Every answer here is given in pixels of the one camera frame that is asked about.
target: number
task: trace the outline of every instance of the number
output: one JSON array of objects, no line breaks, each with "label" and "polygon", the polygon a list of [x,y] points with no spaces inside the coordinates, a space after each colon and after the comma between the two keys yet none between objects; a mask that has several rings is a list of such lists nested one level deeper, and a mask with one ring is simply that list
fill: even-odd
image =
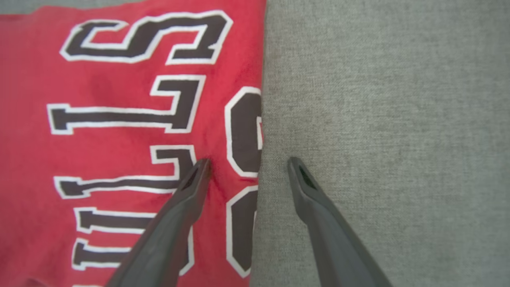
[{"label": "number", "polygon": [[241,177],[256,178],[260,168],[262,129],[260,90],[243,87],[225,106],[227,159]]},{"label": "number", "polygon": [[258,189],[248,186],[226,204],[226,259],[243,278],[251,271]]},{"label": "number", "polygon": [[94,43],[97,33],[116,32],[124,21],[95,19],[75,26],[60,50],[68,61],[136,63],[149,59],[163,36],[197,32],[192,44],[172,47],[167,65],[214,64],[233,21],[220,10],[203,13],[167,13],[136,21],[121,43]]},{"label": "number", "polygon": [[202,75],[157,76],[150,95],[173,97],[169,110],[48,104],[52,134],[71,135],[75,128],[104,127],[165,128],[165,133],[189,133],[205,80]]}]

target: basketball jersey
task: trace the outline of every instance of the basketball jersey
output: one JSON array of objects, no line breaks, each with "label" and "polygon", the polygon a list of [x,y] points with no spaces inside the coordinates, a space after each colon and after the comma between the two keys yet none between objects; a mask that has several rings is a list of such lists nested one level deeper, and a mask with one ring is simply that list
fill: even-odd
[{"label": "basketball jersey", "polygon": [[180,179],[212,177],[178,286],[248,286],[265,1],[0,16],[0,286],[104,286]]}]

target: gray fabric surface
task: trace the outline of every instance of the gray fabric surface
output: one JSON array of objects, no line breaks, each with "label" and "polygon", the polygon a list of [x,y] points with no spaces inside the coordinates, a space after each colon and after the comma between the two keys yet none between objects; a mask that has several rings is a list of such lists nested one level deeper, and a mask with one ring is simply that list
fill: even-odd
[{"label": "gray fabric surface", "polygon": [[270,0],[263,121],[252,286],[319,285],[291,155],[395,286],[510,285],[507,0]]}]

